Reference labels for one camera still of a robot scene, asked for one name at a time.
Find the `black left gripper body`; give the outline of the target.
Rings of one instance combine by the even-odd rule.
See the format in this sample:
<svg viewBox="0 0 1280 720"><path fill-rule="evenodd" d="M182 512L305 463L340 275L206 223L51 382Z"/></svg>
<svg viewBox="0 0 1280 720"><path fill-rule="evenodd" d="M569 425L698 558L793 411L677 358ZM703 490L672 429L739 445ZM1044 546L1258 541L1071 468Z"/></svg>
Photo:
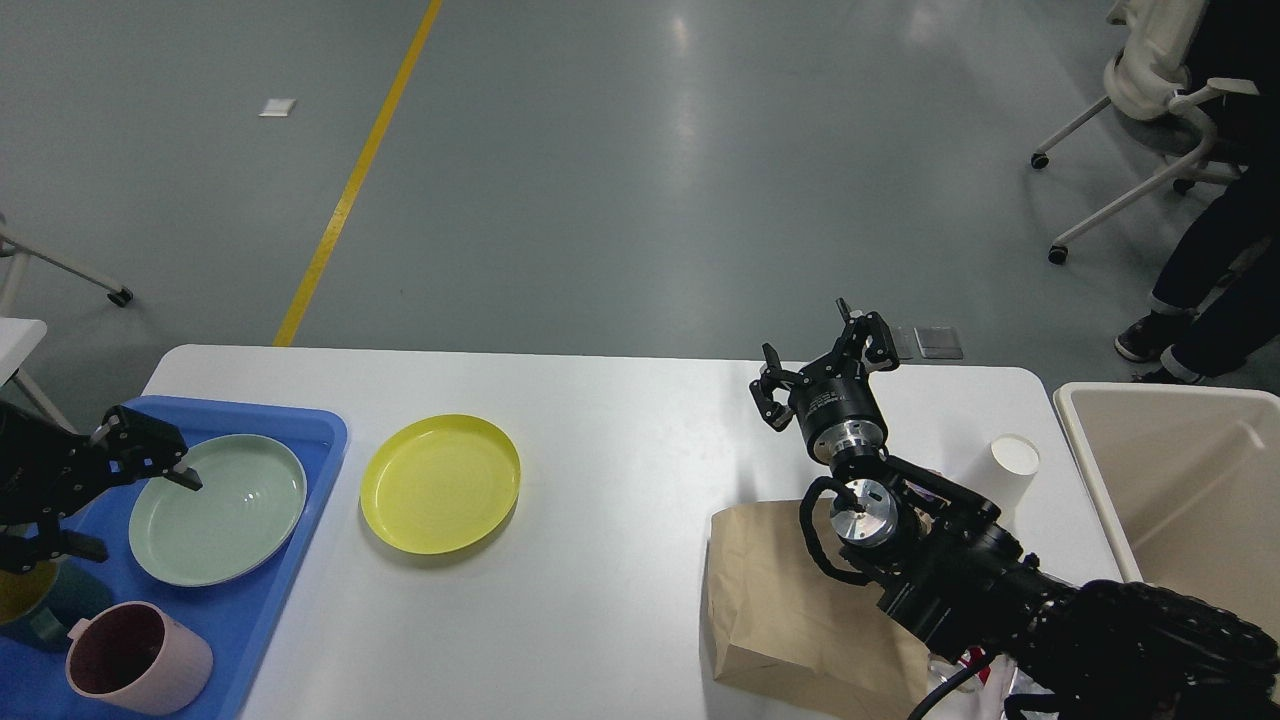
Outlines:
<svg viewBox="0 0 1280 720"><path fill-rule="evenodd" d="M101 495L101 445L4 402L4 546L100 546L61 523Z"/></svg>

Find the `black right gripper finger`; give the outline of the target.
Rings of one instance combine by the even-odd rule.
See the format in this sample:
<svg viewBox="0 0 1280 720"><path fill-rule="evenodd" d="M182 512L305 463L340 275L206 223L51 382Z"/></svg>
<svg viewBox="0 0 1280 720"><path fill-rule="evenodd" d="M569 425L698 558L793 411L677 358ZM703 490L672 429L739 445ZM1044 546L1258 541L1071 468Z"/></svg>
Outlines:
<svg viewBox="0 0 1280 720"><path fill-rule="evenodd" d="M750 383L750 395L760 419L774 432L785 430L795 418L791 393L806 384L800 372L786 369L772 345L763 345L764 363L759 377Z"/></svg>
<svg viewBox="0 0 1280 720"><path fill-rule="evenodd" d="M864 313L836 299L844 323L838 338L826 360L826 374L832 378L867 380L877 372L895 372L901 366L893 331L876 311Z"/></svg>

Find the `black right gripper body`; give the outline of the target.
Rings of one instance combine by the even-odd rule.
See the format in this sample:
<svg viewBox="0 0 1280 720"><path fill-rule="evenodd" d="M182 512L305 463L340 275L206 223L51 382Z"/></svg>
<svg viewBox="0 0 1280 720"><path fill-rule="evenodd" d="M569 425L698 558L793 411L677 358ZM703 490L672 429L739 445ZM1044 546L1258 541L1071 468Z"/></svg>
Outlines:
<svg viewBox="0 0 1280 720"><path fill-rule="evenodd" d="M840 456L882 457L888 427L868 372L790 380L788 406L801 428L808 455L828 466Z"/></svg>

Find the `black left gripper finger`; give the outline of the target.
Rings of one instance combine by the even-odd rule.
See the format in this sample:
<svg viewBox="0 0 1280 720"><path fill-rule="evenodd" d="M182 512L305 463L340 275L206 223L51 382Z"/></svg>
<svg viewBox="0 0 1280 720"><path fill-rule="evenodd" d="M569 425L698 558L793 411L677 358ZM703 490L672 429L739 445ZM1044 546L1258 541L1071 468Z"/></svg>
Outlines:
<svg viewBox="0 0 1280 720"><path fill-rule="evenodd" d="M100 538L74 530L55 530L54 533L33 536L3 534L1 570L5 573L24 575L33 571L40 562L51 562L64 557L106 562L109 551Z"/></svg>
<svg viewBox="0 0 1280 720"><path fill-rule="evenodd" d="M124 405L110 407L88 438L90 466L105 488L161 478L198 492L204 483L188 451L177 427Z"/></svg>

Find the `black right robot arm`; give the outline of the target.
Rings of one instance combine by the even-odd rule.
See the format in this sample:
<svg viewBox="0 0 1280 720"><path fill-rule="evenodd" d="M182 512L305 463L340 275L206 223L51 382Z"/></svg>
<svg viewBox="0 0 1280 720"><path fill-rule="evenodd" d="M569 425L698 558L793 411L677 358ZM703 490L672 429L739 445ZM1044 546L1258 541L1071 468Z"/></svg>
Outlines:
<svg viewBox="0 0 1280 720"><path fill-rule="evenodd" d="M790 370L763 345L750 392L774 430L797 421L809 457L828 469L797 510L820 571L877 584L879 610L951 664L982 650L914 719L1000 656L1039 687L1004 700L1009 719L1277 716L1277 642L1260 626L1143 582L1061 582L998 524L997 503L893 456L869 384L899 368L892 332L878 313L836 305L842 329L831 351Z"/></svg>

